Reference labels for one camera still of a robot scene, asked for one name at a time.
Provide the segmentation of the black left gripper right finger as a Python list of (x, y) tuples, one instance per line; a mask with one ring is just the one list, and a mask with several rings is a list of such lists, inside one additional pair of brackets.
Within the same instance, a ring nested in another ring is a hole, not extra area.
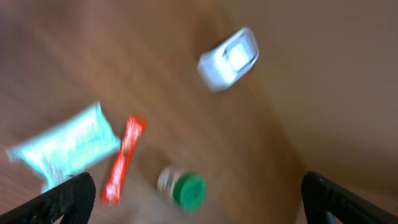
[(318, 172), (309, 171), (301, 183), (301, 194), (308, 224), (396, 224), (397, 217), (332, 182)]

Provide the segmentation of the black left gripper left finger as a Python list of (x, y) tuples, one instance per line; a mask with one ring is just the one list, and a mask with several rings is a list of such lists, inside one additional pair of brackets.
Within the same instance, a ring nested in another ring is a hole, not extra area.
[(1, 215), (2, 224), (87, 224), (95, 204), (96, 186), (83, 172)]

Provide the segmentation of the teal wet wipes pack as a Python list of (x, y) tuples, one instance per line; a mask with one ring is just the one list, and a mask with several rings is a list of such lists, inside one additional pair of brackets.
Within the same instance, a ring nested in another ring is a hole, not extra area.
[(44, 193), (118, 152), (120, 138), (93, 103), (74, 117), (6, 151), (11, 161), (23, 162), (44, 180)]

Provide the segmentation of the red Nescafe stick sachet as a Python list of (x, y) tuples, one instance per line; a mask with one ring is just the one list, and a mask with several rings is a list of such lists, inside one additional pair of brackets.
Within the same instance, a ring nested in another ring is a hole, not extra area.
[(136, 144), (146, 128), (146, 121), (136, 115), (130, 115), (126, 123), (124, 137), (111, 174), (107, 180), (100, 201), (107, 205), (118, 205), (121, 199), (126, 174), (136, 148)]

